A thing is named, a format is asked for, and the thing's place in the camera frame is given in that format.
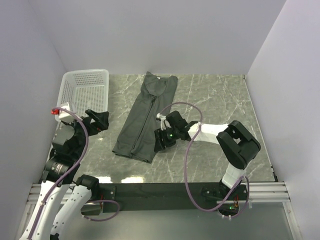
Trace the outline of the dark grey t shirt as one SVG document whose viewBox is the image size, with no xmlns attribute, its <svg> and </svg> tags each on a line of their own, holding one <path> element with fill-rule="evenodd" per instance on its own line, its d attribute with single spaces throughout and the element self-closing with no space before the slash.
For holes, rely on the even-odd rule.
<svg viewBox="0 0 320 240">
<path fill-rule="evenodd" d="M 147 72 L 112 152 L 121 157 L 152 163 L 156 153 L 157 114 L 173 103 L 178 78 Z"/>
</svg>

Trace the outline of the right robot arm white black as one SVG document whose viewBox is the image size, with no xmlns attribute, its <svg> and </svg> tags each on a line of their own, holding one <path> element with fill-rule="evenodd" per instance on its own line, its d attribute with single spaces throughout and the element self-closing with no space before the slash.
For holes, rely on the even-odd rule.
<svg viewBox="0 0 320 240">
<path fill-rule="evenodd" d="M 187 122 L 178 111 L 168 115 L 158 113 L 160 128 L 154 131 L 156 153 L 176 144 L 177 140 L 188 141 L 184 156 L 184 181 L 187 183 L 187 162 L 193 142 L 219 145 L 228 160 L 228 166 L 218 183 L 215 197 L 230 200 L 237 194 L 237 187 L 246 174 L 249 163 L 261 150 L 261 144 L 237 120 L 229 124 L 206 124 L 198 121 Z"/>
</svg>

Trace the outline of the black base crossbar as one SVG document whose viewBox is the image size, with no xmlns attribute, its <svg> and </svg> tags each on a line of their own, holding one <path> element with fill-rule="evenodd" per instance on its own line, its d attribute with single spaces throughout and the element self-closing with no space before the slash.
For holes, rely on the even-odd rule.
<svg viewBox="0 0 320 240">
<path fill-rule="evenodd" d="M 119 204 L 121 211 L 222 210 L 235 215 L 241 201 L 249 199 L 248 187 L 240 183 L 230 192 L 221 182 L 101 183 L 98 200 Z"/>
</svg>

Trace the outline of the white perforated plastic basket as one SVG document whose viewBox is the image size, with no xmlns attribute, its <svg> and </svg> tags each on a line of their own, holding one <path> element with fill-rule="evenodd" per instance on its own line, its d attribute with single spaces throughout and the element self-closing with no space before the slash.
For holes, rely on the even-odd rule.
<svg viewBox="0 0 320 240">
<path fill-rule="evenodd" d="M 109 72 L 86 69 L 66 72 L 60 84 L 57 106 L 72 105 L 72 111 L 86 117 L 85 110 L 102 113 L 108 110 Z"/>
</svg>

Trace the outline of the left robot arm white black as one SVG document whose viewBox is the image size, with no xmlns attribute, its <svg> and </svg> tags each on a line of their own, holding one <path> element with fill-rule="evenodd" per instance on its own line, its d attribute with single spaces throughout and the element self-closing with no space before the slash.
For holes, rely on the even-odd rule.
<svg viewBox="0 0 320 240">
<path fill-rule="evenodd" d="M 60 123 L 40 179 L 39 197 L 20 237 L 22 240 L 63 239 L 71 219 L 81 212 L 85 203 L 96 200 L 100 195 L 99 180 L 82 175 L 77 179 L 70 197 L 62 204 L 87 152 L 89 137 L 108 129 L 109 112 L 87 109 L 86 117 L 79 117 L 62 107 L 51 112 L 60 118 Z"/>
</svg>

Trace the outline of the aluminium frame rail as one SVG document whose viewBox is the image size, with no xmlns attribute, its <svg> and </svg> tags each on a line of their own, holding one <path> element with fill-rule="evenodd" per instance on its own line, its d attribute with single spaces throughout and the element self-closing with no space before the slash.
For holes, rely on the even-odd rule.
<svg viewBox="0 0 320 240">
<path fill-rule="evenodd" d="M 34 212 L 38 198 L 40 196 L 40 190 L 41 190 L 41 185 L 39 183 L 33 183 L 31 185 L 31 188 L 25 203 L 23 215 L 17 230 L 17 234 L 15 236 L 15 240 L 19 240 L 20 237 L 23 235 L 25 229 L 27 228 L 29 221 L 32 217 L 32 214 Z"/>
</svg>

